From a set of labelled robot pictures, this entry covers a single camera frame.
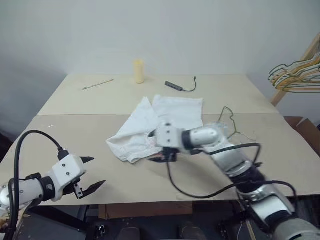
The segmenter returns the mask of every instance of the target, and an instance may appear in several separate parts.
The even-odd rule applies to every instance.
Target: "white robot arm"
[[[184,131],[164,123],[149,136],[154,136],[157,146],[163,148],[164,162],[174,162],[172,157],[177,152],[205,152],[210,155],[217,167],[236,185],[244,209],[264,232],[273,234],[273,239],[320,240],[320,231],[296,217],[290,201],[273,184],[266,184],[270,182],[241,151],[241,146],[231,144],[218,127],[205,126]]]
[[[88,190],[83,191],[80,186],[80,177],[86,173],[85,163],[93,160],[92,157],[78,157],[67,155],[57,162],[43,177],[39,173],[28,176],[25,180],[19,180],[19,209],[27,207],[30,203],[52,200],[59,201],[63,195],[75,193],[78,199],[82,199],[94,193],[105,181],[100,181]],[[0,217],[10,210],[9,183],[0,186]]]
[[[25,179],[20,179],[19,155],[21,145],[24,138],[32,133],[46,136],[57,146],[59,162],[44,176],[41,176],[40,173],[35,173]],[[11,213],[8,224],[5,224],[5,227],[0,227],[1,232],[6,233],[4,239],[10,240],[13,238],[20,209],[27,206],[36,206],[48,200],[56,202],[62,196],[71,193],[75,193],[78,199],[82,199],[101,187],[105,180],[91,185],[87,190],[83,190],[80,186],[80,177],[86,173],[85,163],[92,160],[94,160],[93,157],[78,157],[69,154],[56,140],[44,132],[38,130],[25,132],[17,142],[14,157],[14,178],[0,186],[0,217],[9,212]]]

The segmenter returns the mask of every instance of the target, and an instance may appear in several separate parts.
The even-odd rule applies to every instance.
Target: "white towel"
[[[202,127],[202,103],[202,99],[156,95],[151,106],[148,98],[143,97],[118,133],[106,143],[118,159],[133,164],[162,150],[156,147],[154,137],[148,137],[161,121],[170,121],[186,130]]]

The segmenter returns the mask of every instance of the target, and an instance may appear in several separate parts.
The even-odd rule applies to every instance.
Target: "yellow cup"
[[[144,61],[142,59],[135,59],[133,61],[134,80],[137,84],[143,84],[144,79]]]

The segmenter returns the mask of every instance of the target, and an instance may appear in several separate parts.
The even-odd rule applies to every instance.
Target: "table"
[[[81,88],[114,78],[114,81],[86,90]],[[262,144],[261,172],[272,180],[291,183],[299,195],[320,193],[316,179],[320,159],[244,75],[197,76],[195,92],[178,92],[164,86],[170,81],[184,88],[193,87],[193,76],[158,76],[143,84],[133,84],[131,76],[70,75],[44,105],[26,130],[37,129],[53,136],[70,153],[92,156],[81,178],[84,189],[101,180],[107,182],[94,194],[76,199],[73,194],[58,202],[42,205],[93,205],[141,202],[191,201],[170,184],[166,166],[147,160],[135,164],[121,162],[105,140],[116,134],[143,96],[154,94],[204,99],[203,123],[216,121],[223,106],[232,108],[238,130]],[[12,146],[1,164],[0,181],[13,175]],[[26,138],[21,151],[20,175],[45,173],[57,162],[55,146],[41,135]],[[194,194],[215,192],[230,184],[205,155],[180,155],[172,163],[175,181]],[[280,189],[290,196],[285,187]],[[214,198],[236,199],[234,190]]]

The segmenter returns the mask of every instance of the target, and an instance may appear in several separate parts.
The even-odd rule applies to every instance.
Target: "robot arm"
[[[23,209],[32,203],[33,206],[52,200],[59,201],[62,196],[75,193],[78,199],[82,199],[94,193],[104,182],[100,181],[82,190],[80,177],[86,173],[85,163],[93,160],[93,157],[78,157],[69,153],[65,154],[52,169],[44,174],[32,174],[26,180],[19,181],[19,208]],[[9,184],[0,187],[0,217],[10,210]]]
[[[163,147],[165,161],[170,161],[177,152],[192,154],[195,150],[206,152],[223,151],[211,156],[217,167],[237,186],[237,194],[245,210],[266,233],[274,239],[320,239],[320,231],[309,222],[295,217],[295,208],[273,185],[266,180],[251,160],[234,146],[217,127],[205,126],[188,131],[165,123],[151,133],[156,144]]]

